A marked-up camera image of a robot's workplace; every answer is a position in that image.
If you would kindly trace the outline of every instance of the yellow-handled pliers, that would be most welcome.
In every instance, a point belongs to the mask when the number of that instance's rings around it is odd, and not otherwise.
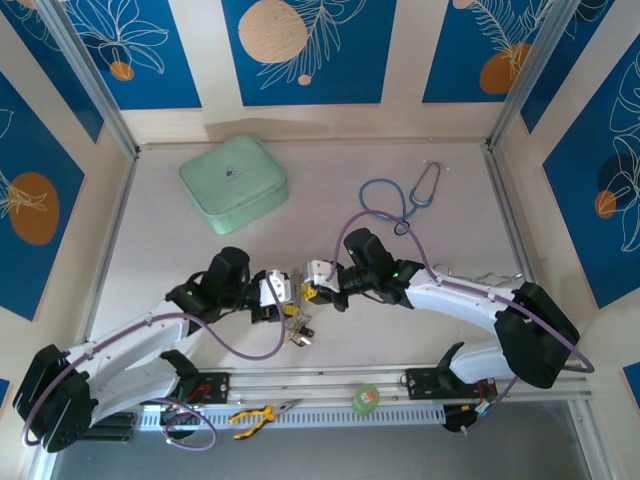
[[[244,440],[245,438],[249,438],[251,435],[264,427],[267,423],[275,422],[278,415],[286,412],[290,408],[295,407],[301,401],[302,400],[291,400],[289,402],[281,403],[280,405],[267,405],[261,410],[243,410],[242,412],[236,413],[229,419],[230,423],[235,423],[243,417],[254,415],[264,415],[264,418],[260,420],[258,424],[251,427],[251,430],[244,433],[238,433],[237,435],[234,435],[233,438],[235,438],[236,440]]]

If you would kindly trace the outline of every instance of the blue stethoscope tubing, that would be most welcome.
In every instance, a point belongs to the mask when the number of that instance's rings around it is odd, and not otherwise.
[[[425,176],[427,175],[431,167],[436,167],[438,169],[435,181],[433,183],[433,189],[431,190],[431,194],[429,195],[429,198],[427,198],[426,200],[420,200],[416,198],[416,190],[424,180]],[[367,206],[366,202],[364,201],[364,191],[367,189],[367,187],[369,187],[370,185],[373,185],[374,183],[386,183],[388,185],[391,185],[398,192],[398,195],[400,196],[400,201],[402,203],[402,215],[399,215],[399,217],[402,219],[403,222],[408,224],[409,222],[407,222],[407,220],[411,218],[418,210],[422,208],[428,208],[433,203],[433,198],[435,197],[435,194],[436,194],[438,182],[440,181],[440,173],[442,171],[442,168],[443,168],[443,165],[441,165],[440,163],[429,162],[429,164],[427,165],[427,168],[424,169],[424,172],[422,172],[422,175],[420,175],[420,178],[418,178],[418,181],[409,192],[409,203],[411,204],[411,210],[409,211],[407,211],[407,197],[402,191],[402,188],[400,188],[400,185],[398,185],[396,182],[388,178],[373,178],[363,183],[362,186],[360,187],[360,191],[358,192],[360,205],[364,210],[370,210],[370,208]],[[377,218],[378,220],[382,220],[383,222],[395,221],[395,220],[392,220],[391,218],[383,217],[382,215],[374,215],[374,216],[375,218]],[[401,225],[396,224],[394,231],[396,232],[397,235],[404,235],[406,233],[406,230],[403,229],[402,233],[399,233],[398,226],[401,226]]]

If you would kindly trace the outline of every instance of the metal rod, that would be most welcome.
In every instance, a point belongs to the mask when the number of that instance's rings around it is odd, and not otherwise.
[[[581,0],[554,1],[549,16],[544,25],[542,25],[524,65],[520,69],[520,73],[507,94],[504,108],[491,129],[491,135],[489,136],[490,151],[493,151],[500,144],[512,122],[520,115],[520,110],[522,110],[533,87],[540,78],[580,2]]]
[[[531,267],[531,260],[527,253],[522,231],[525,228],[524,222],[520,220],[514,211],[511,196],[507,190],[505,179],[502,175],[501,164],[496,158],[499,150],[492,152],[487,146],[483,147],[484,161],[489,173],[489,179],[493,187],[493,192],[498,202],[498,208],[502,215],[511,250],[518,265],[518,270],[524,275],[524,279],[528,282],[536,282],[536,275]]]
[[[120,226],[122,225],[122,219],[124,218],[124,212],[129,200],[129,193],[131,193],[131,187],[133,185],[133,179],[135,177],[138,162],[135,161],[129,167],[127,172],[127,179],[122,186],[119,195],[118,209],[116,211],[113,222],[109,228],[109,240],[107,242],[106,251],[102,256],[99,265],[98,277],[95,279],[95,285],[91,289],[90,297],[87,301],[87,308],[82,318],[82,323],[78,329],[79,337],[76,339],[77,343],[84,343],[89,339],[91,330],[95,323],[96,314],[98,313],[98,307],[100,306],[100,297],[104,290],[104,285],[107,282],[107,274],[109,273],[109,264],[113,257],[113,252],[116,248],[116,241],[118,239],[118,233],[120,232]]]
[[[35,4],[40,18],[51,32],[60,51],[110,127],[118,144],[133,162],[138,152],[133,135],[91,55],[65,13],[62,3],[59,0],[35,0]]]

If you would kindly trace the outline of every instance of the enclosure wall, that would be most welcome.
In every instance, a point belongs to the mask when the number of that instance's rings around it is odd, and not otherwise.
[[[557,93],[557,77],[543,72],[496,153],[524,212],[539,278],[580,326],[580,345],[596,365],[590,385],[613,450],[626,478],[637,478],[640,411],[623,367],[640,361],[640,4],[607,6],[593,36],[582,37],[584,51],[561,40],[553,61],[579,59]]]
[[[39,349],[79,340],[132,160],[83,103],[69,65],[44,63],[70,97],[0,14],[2,479],[20,478],[26,465],[24,422],[11,402]]]
[[[485,138],[552,4],[61,3],[140,144]]]

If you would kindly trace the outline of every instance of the orange circle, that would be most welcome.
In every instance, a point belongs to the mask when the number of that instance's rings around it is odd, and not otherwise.
[[[9,208],[9,215],[13,229],[27,243],[46,245],[56,233],[60,219],[55,187],[39,173],[18,175],[11,187],[9,200],[14,205]]]
[[[111,75],[116,77],[118,80],[122,80],[123,82],[128,82],[133,78],[134,75],[131,65],[121,62],[120,60],[113,62],[109,66],[109,71],[111,72]]]
[[[603,190],[596,197],[595,207],[599,217],[611,218],[616,213],[616,196],[609,190]]]
[[[509,50],[496,53],[480,73],[480,88],[486,93],[508,93],[531,50],[531,44],[518,43]]]

